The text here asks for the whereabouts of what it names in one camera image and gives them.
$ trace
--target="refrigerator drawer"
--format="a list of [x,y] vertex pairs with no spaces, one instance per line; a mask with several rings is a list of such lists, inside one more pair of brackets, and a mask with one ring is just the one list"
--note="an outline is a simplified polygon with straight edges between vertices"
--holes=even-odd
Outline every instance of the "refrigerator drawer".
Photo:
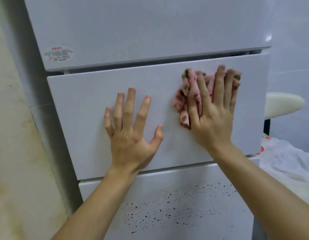
[[274,0],[25,0],[48,71],[271,45]]
[[[83,200],[99,183],[79,183]],[[252,232],[253,214],[213,163],[138,175],[105,239],[250,240]]]
[[182,84],[184,69],[214,72],[218,65],[243,72],[233,121],[232,141],[246,155],[260,151],[269,54],[139,66],[48,77],[48,83],[80,179],[102,177],[111,162],[110,142],[103,128],[107,106],[114,107],[117,93],[136,88],[135,116],[145,95],[152,96],[144,137],[150,141],[157,125],[164,125],[164,141],[145,170],[211,161],[179,125],[171,101]]

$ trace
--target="white tile wall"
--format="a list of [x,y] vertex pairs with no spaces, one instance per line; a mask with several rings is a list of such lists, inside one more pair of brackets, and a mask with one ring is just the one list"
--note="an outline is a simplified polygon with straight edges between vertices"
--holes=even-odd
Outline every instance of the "white tile wall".
[[269,92],[302,96],[305,107],[271,120],[270,135],[309,152],[309,0],[275,0]]

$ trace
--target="refrigerator door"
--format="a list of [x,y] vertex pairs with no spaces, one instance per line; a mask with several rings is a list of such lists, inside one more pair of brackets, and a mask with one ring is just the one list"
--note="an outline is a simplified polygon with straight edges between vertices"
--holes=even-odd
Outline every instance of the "refrigerator door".
[[114,108],[118,92],[136,88],[135,113],[145,95],[152,97],[144,130],[150,142],[157,125],[164,140],[145,170],[211,161],[191,131],[179,125],[172,98],[184,69],[215,72],[218,65],[243,72],[233,121],[232,141],[246,155],[260,152],[269,54],[139,66],[48,77],[48,83],[77,179],[102,177],[111,163],[110,141],[103,128],[105,108]]
[[[82,198],[99,183],[81,181]],[[105,239],[251,240],[252,232],[253,214],[213,163],[138,175]]]
[[273,0],[25,0],[47,71],[269,47]]

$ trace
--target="warning label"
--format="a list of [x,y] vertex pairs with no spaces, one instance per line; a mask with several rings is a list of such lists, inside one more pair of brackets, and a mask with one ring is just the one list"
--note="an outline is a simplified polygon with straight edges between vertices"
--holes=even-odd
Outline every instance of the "warning label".
[[52,62],[61,62],[61,61],[68,61],[74,56],[74,52],[72,49],[63,46],[56,46],[52,47],[47,50],[43,58],[48,61]]

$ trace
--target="drawer front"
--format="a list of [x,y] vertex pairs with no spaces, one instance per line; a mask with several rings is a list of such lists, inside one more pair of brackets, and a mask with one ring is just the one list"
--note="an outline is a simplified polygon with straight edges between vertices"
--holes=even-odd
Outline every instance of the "drawer front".
[[[99,183],[79,183],[84,200]],[[138,175],[105,239],[250,240],[252,231],[253,214],[213,163]]]
[[145,170],[211,161],[212,158],[180,127],[171,105],[185,68],[216,71],[218,65],[243,71],[233,121],[232,141],[246,155],[260,151],[268,76],[268,54],[140,66],[48,77],[62,130],[78,179],[102,177],[111,163],[110,142],[103,129],[107,106],[117,93],[136,88],[135,116],[145,95],[152,96],[144,137],[150,141],[164,125],[164,141]]
[[272,3],[25,0],[46,70],[267,47]]

